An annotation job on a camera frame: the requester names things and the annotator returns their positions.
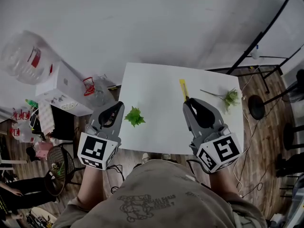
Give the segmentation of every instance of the checkered cloth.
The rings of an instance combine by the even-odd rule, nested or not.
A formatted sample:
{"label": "checkered cloth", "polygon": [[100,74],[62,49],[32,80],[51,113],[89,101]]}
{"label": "checkered cloth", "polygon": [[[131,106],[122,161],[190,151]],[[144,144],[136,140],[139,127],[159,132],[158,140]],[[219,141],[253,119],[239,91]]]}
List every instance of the checkered cloth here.
{"label": "checkered cloth", "polygon": [[55,129],[51,105],[47,101],[39,101],[38,109],[41,130],[44,135],[47,135]]}

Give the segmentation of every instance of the human hand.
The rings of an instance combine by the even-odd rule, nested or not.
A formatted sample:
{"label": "human hand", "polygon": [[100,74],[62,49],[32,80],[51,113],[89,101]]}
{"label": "human hand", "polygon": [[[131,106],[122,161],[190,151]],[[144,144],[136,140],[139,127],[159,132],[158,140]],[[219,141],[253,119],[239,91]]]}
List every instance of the human hand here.
{"label": "human hand", "polygon": [[23,214],[17,214],[17,215],[11,214],[10,217],[12,219],[22,219],[23,218]]}
{"label": "human hand", "polygon": [[10,192],[17,195],[17,196],[23,196],[22,192],[18,189],[15,189],[15,188],[12,188]]}

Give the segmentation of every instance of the yellow object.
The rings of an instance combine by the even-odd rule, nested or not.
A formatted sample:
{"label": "yellow object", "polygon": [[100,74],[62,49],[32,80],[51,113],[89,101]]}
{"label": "yellow object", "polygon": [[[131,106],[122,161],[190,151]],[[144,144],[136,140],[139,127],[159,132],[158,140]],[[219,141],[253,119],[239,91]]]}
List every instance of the yellow object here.
{"label": "yellow object", "polygon": [[186,82],[184,79],[180,79],[180,86],[181,86],[182,93],[184,95],[184,99],[185,99],[185,101],[187,101],[187,97],[189,98],[189,95],[188,95]]}

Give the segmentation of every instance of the gray t-shirt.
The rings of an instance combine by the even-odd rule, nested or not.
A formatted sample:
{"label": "gray t-shirt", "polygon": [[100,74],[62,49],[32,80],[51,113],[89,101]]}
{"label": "gray t-shirt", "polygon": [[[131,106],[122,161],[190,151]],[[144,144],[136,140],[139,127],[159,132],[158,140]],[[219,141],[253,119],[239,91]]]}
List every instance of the gray t-shirt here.
{"label": "gray t-shirt", "polygon": [[53,228],[266,227],[261,212],[237,194],[221,198],[184,166],[162,160],[136,167],[89,212],[77,202],[68,204]]}

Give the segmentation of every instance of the black round base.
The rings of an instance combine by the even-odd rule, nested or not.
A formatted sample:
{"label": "black round base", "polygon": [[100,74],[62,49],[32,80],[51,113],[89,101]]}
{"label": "black round base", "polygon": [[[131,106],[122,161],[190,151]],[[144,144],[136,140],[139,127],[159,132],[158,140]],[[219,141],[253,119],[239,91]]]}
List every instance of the black round base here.
{"label": "black round base", "polygon": [[265,115],[265,106],[263,100],[258,95],[252,95],[248,100],[248,108],[252,117],[260,120]]}
{"label": "black round base", "polygon": [[289,123],[285,124],[284,131],[283,131],[283,143],[285,149],[289,150],[290,146],[294,142],[294,128],[293,126]]}

